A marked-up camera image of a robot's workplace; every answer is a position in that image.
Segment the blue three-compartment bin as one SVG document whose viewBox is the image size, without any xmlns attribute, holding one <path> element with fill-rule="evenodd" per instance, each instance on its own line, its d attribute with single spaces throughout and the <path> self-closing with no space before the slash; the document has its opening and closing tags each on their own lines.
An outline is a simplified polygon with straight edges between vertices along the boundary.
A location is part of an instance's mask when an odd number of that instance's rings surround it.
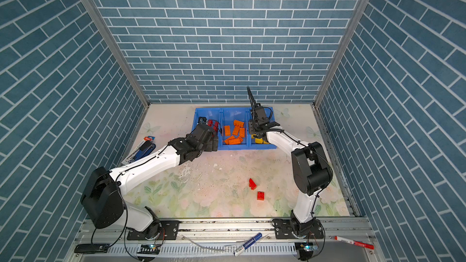
<svg viewBox="0 0 466 262">
<path fill-rule="evenodd" d="M 250 109 L 247 107 L 207 107 L 196 108 L 193 126 L 199 122 L 199 117 L 206 117 L 208 120 L 217 120 L 219 122 L 218 131 L 218 150 L 269 150 L 276 147 L 272 144 L 256 144 L 254 137 L 250 135 L 249 120 L 251 119 Z M 246 137 L 243 138 L 243 143 L 238 145 L 226 145 L 224 140 L 229 137 L 225 136 L 224 126 L 230 126 L 231 136 L 233 136 L 234 120 L 243 121 L 245 123 Z"/>
</svg>

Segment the yellow lego brick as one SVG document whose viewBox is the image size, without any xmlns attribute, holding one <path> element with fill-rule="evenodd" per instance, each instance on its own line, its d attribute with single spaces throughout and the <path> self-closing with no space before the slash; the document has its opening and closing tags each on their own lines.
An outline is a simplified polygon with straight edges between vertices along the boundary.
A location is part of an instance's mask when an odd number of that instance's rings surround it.
<svg viewBox="0 0 466 262">
<path fill-rule="evenodd" d="M 266 140 L 264 140 L 263 138 L 255 138 L 254 139 L 254 142 L 256 144 L 269 144 L 269 142 L 267 142 Z"/>
</svg>

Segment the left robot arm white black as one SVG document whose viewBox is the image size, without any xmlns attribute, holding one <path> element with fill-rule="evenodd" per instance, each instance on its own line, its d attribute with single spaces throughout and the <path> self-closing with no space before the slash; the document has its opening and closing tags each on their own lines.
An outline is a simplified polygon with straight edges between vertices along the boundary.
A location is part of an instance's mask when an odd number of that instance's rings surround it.
<svg viewBox="0 0 466 262">
<path fill-rule="evenodd" d="M 193 161 L 203 152 L 218 149 L 218 127 L 198 123 L 185 137 L 168 142 L 162 149 L 127 165 L 94 170 L 84 188 L 81 204 L 96 229 L 113 224 L 133 229 L 147 240 L 160 236 L 161 222 L 150 207 L 137 206 L 125 195 L 148 179 L 168 169 Z"/>
</svg>

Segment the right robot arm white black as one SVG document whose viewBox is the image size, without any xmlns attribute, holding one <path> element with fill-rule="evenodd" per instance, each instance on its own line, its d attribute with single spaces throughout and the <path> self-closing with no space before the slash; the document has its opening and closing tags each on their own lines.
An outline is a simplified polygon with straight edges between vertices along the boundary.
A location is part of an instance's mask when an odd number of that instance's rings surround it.
<svg viewBox="0 0 466 262">
<path fill-rule="evenodd" d="M 250 88 L 247 88 L 247 93 L 251 104 L 250 133 L 281 149 L 291 159 L 292 175 L 300 191 L 291 211 L 291 232 L 297 238 L 325 238 L 324 227 L 314 210 L 320 194 L 333 179 L 333 170 L 324 148 L 318 142 L 302 141 L 286 132 L 279 123 L 271 121 L 271 115 L 255 100 Z"/>
</svg>

